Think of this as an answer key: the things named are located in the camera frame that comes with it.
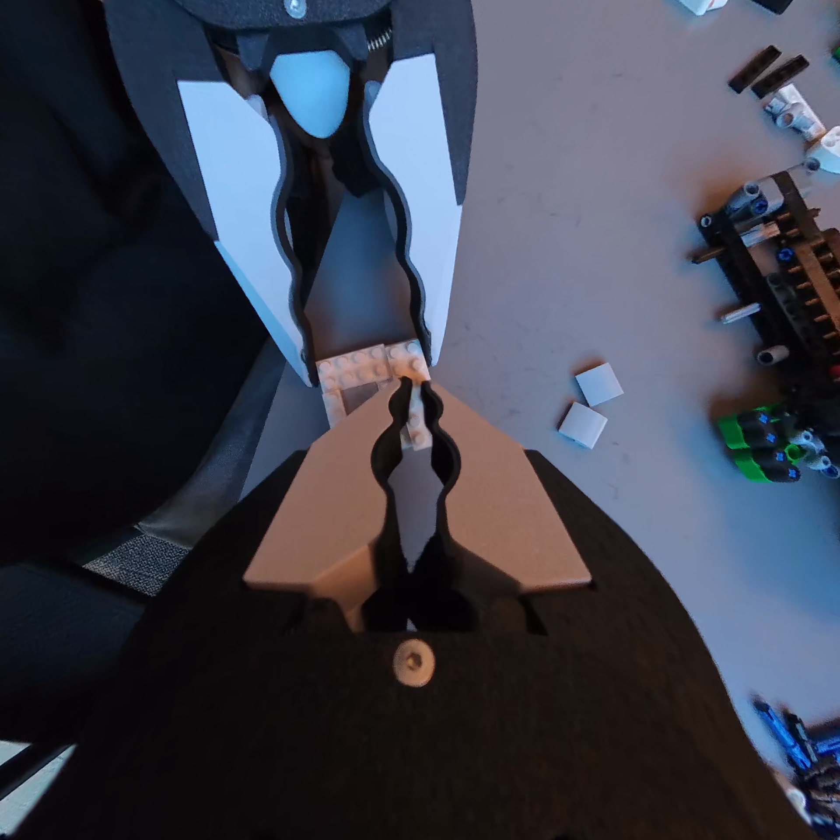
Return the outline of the black lego slope piece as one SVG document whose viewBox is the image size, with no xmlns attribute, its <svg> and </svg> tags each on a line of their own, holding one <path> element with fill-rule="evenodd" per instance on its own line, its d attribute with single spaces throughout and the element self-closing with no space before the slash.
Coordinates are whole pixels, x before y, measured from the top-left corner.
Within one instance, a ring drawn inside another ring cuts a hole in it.
<svg viewBox="0 0 840 840">
<path fill-rule="evenodd" d="M 773 45 L 768 45 L 758 54 L 753 56 L 747 64 L 729 80 L 729 88 L 737 94 L 744 92 L 746 88 L 749 88 L 758 79 L 760 79 L 762 74 L 771 68 L 775 61 L 780 57 L 781 51 Z"/>
<path fill-rule="evenodd" d="M 775 91 L 790 84 L 794 78 L 800 75 L 810 66 L 810 62 L 803 55 L 795 56 L 779 68 L 772 70 L 752 85 L 752 93 L 759 99 L 768 97 Z"/>
</svg>

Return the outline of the blue lego pieces pile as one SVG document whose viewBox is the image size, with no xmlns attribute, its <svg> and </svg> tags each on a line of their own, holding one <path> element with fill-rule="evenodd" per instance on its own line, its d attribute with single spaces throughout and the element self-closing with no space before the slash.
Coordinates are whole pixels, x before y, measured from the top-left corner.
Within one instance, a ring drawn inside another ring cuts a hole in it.
<svg viewBox="0 0 840 840">
<path fill-rule="evenodd" d="M 751 702 L 790 768 L 775 772 L 789 803 L 820 838 L 838 839 L 838 716 L 808 727 L 789 708 L 776 710 L 760 696 Z"/>
</svg>

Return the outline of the grey lego connector cluster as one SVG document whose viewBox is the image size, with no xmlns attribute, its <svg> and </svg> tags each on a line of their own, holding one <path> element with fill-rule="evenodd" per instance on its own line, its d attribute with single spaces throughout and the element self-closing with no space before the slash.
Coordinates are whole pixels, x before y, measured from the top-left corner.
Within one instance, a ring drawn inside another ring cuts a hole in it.
<svg viewBox="0 0 840 840">
<path fill-rule="evenodd" d="M 784 451 L 793 466 L 810 469 L 826 478 L 839 478 L 839 468 L 827 453 L 823 441 L 810 429 L 795 429 L 788 436 Z"/>
</svg>

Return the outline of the black lego technic assembly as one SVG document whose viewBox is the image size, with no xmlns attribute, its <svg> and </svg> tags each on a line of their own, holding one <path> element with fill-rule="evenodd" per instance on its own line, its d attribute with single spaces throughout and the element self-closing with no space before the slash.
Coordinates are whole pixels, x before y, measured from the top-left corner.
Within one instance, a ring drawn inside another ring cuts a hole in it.
<svg viewBox="0 0 840 840">
<path fill-rule="evenodd" d="M 694 265 L 717 264 L 736 297 L 730 320 L 748 320 L 758 365 L 802 400 L 838 401 L 838 229 L 809 204 L 816 163 L 742 184 L 697 219 Z"/>
</svg>

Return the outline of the white curved lego tile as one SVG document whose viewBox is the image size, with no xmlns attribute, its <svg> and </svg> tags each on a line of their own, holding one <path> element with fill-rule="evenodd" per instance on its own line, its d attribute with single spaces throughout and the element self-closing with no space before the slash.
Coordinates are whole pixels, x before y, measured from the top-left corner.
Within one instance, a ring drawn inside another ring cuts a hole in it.
<svg viewBox="0 0 840 840">
<path fill-rule="evenodd" d="M 624 394 L 612 365 L 608 362 L 598 364 L 574 377 L 584 401 L 594 408 L 610 402 Z"/>
<path fill-rule="evenodd" d="M 572 402 L 558 425 L 558 433 L 579 447 L 593 450 L 606 424 L 606 416 L 588 405 Z"/>
</svg>

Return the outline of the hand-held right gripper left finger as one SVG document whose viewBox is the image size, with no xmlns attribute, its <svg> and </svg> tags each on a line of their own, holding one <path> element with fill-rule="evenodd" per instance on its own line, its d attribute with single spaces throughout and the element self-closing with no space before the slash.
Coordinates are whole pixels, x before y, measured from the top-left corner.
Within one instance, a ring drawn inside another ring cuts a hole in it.
<svg viewBox="0 0 840 840">
<path fill-rule="evenodd" d="M 364 604 L 406 573 L 390 477 L 412 390 L 392 382 L 309 448 L 244 574 L 250 589 L 331 600 L 365 629 Z"/>
</svg>

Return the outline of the white lego frame plate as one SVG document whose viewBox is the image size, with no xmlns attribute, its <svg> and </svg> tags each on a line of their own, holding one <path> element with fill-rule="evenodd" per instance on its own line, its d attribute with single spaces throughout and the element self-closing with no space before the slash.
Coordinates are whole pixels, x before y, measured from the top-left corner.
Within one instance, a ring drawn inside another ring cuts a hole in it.
<svg viewBox="0 0 840 840">
<path fill-rule="evenodd" d="M 407 378 L 428 382 L 430 374 L 416 339 L 374 346 L 335 355 L 317 364 L 322 400 L 329 426 L 335 427 L 354 408 L 352 397 L 365 400 Z"/>
</svg>

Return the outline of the white lego technic connector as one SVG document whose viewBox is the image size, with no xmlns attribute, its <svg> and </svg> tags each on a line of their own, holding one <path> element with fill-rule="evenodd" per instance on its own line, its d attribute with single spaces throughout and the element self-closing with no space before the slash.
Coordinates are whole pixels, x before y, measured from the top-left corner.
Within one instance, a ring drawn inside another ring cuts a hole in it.
<svg viewBox="0 0 840 840">
<path fill-rule="evenodd" d="M 778 128 L 800 134 L 808 144 L 818 141 L 826 133 L 823 121 L 792 83 L 773 91 L 763 103 L 763 110 Z"/>
</svg>

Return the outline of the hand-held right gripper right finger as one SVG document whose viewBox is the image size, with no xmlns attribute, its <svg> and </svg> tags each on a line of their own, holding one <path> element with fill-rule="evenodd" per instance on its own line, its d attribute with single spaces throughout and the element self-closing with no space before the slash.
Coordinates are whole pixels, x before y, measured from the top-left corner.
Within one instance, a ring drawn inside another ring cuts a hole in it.
<svg viewBox="0 0 840 840">
<path fill-rule="evenodd" d="M 524 448 L 442 387 L 426 382 L 421 393 L 442 487 L 418 572 L 465 595 L 531 595 L 591 583 Z"/>
</svg>

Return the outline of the long white lego plate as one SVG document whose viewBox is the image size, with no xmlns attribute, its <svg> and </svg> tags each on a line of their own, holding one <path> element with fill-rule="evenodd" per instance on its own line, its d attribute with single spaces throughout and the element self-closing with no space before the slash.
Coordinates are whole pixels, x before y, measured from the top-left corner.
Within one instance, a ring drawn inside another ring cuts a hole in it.
<svg viewBox="0 0 840 840">
<path fill-rule="evenodd" d="M 402 450 L 423 451 L 433 446 L 433 437 L 426 425 L 421 381 L 413 381 L 408 403 L 407 420 L 401 430 Z"/>
</svg>

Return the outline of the grey woven fabric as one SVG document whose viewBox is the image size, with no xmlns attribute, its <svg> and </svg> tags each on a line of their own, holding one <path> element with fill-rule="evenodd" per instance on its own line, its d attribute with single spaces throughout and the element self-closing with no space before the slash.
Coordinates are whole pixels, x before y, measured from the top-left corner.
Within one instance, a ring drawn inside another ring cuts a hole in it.
<svg viewBox="0 0 840 840">
<path fill-rule="evenodd" d="M 148 597 L 157 596 L 190 550 L 132 528 L 125 539 L 82 568 Z"/>
</svg>

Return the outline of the white rounded lego piece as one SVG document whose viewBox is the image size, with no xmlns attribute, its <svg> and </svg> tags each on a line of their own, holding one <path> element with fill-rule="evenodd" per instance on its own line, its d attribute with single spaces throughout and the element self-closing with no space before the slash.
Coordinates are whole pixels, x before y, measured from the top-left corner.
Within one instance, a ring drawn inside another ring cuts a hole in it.
<svg viewBox="0 0 840 840">
<path fill-rule="evenodd" d="M 824 133 L 805 151 L 805 167 L 811 172 L 839 175 L 839 126 Z"/>
</svg>

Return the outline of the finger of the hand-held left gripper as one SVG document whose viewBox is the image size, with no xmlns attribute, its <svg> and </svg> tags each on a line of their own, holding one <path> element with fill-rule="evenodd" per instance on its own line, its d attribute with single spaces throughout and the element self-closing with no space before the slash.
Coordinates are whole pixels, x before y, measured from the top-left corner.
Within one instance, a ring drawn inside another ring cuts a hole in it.
<svg viewBox="0 0 840 840">
<path fill-rule="evenodd" d="M 463 206 L 455 191 L 434 53 L 396 59 L 364 90 L 363 132 L 374 168 L 391 192 L 397 256 L 419 290 L 415 317 L 425 354 L 443 347 Z"/>
<path fill-rule="evenodd" d="M 296 314 L 299 270 L 278 218 L 289 165 L 277 121 L 223 81 L 177 83 L 227 267 L 305 385 L 317 382 Z"/>
</svg>

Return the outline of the green black lego wheel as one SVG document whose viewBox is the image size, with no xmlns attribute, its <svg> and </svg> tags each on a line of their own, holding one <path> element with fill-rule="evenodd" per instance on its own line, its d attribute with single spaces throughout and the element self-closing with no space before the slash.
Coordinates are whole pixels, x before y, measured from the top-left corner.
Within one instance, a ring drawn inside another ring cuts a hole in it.
<svg viewBox="0 0 840 840">
<path fill-rule="evenodd" d="M 723 444 L 731 451 L 786 446 L 787 437 L 781 421 L 766 406 L 721 416 L 715 425 Z"/>
<path fill-rule="evenodd" d="M 729 454 L 740 474 L 753 483 L 792 484 L 802 477 L 783 448 L 741 448 Z"/>
</svg>

